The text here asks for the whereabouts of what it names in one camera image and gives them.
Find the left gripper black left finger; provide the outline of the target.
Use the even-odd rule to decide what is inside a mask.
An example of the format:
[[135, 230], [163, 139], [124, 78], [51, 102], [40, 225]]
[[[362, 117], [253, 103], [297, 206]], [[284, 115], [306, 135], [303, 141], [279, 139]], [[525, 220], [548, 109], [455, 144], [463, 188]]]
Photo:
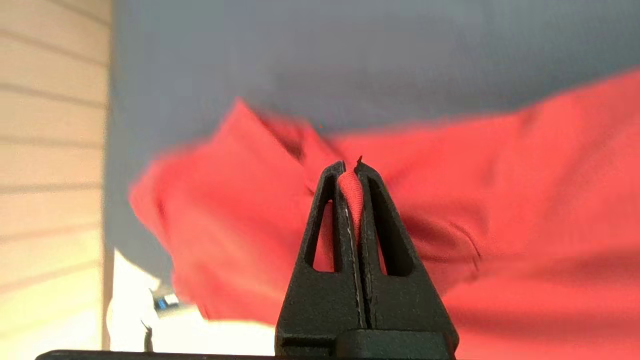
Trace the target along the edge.
[[[318, 180], [275, 327], [278, 357], [334, 357], [337, 337], [366, 324], [354, 224], [338, 184], [345, 171], [345, 163], [338, 161], [325, 168]], [[327, 204], [331, 204], [334, 272], [314, 268]]]

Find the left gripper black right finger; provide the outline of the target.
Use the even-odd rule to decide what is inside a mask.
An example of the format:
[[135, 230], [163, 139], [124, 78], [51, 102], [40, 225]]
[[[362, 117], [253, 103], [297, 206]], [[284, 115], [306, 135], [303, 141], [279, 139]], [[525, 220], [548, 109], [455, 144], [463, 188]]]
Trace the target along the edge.
[[355, 168], [362, 186], [358, 265], [365, 325], [354, 331], [356, 358], [453, 358], [455, 326], [371, 166]]

